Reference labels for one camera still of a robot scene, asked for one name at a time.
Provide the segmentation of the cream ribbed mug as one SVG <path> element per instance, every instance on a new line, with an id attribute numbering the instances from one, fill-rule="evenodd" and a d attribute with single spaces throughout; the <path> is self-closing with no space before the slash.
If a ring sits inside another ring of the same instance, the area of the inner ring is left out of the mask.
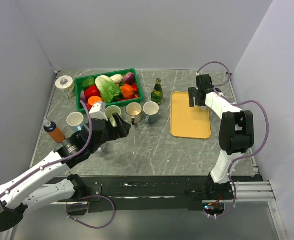
<path id="1" fill-rule="evenodd" d="M 125 113 L 128 122 L 131 125 L 139 123 L 142 119 L 142 107 L 139 103 L 132 102 L 125 107 Z"/>

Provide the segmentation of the green mug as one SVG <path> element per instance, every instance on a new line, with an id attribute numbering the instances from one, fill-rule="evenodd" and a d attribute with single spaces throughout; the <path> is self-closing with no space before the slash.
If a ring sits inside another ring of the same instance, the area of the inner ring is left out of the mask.
<path id="1" fill-rule="evenodd" d="M 112 114 L 117 113 L 119 116 L 121 115 L 121 109 L 116 105 L 111 105 L 105 108 L 105 115 L 109 120 L 113 120 Z"/>

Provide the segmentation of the dark grey blue mug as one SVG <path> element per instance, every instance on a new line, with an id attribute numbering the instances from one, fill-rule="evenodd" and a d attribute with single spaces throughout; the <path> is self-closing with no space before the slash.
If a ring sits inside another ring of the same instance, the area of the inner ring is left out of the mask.
<path id="1" fill-rule="evenodd" d="M 159 119 L 159 106 L 157 103 L 153 101 L 146 102 L 143 105 L 142 110 L 145 115 L 144 120 L 146 123 L 153 124 L 157 122 L 157 120 Z"/>

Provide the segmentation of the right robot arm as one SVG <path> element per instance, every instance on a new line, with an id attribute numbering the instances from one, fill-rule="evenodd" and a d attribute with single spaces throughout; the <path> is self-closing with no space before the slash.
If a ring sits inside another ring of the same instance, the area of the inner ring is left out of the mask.
<path id="1" fill-rule="evenodd" d="M 214 200 L 231 190 L 234 160 L 240 159 L 254 144 L 253 114 L 227 101 L 223 93 L 215 90 L 208 74 L 196 76 L 196 86 L 188 89 L 188 97 L 191 108 L 207 107 L 221 120 L 218 136 L 221 150 L 205 185 L 206 195 Z"/>

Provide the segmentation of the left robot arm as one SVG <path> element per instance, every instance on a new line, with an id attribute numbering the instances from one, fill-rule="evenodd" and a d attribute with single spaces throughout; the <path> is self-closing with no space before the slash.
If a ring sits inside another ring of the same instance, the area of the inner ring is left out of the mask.
<path id="1" fill-rule="evenodd" d="M 61 200 L 80 201 L 87 187 L 76 174 L 57 184 L 45 187 L 49 180 L 87 160 L 99 147 L 109 141 L 125 138 L 131 125 L 112 115 L 116 125 L 106 119 L 92 118 L 81 130 L 63 140 L 37 165 L 14 180 L 0 185 L 0 232 L 17 225 L 27 212 Z"/>

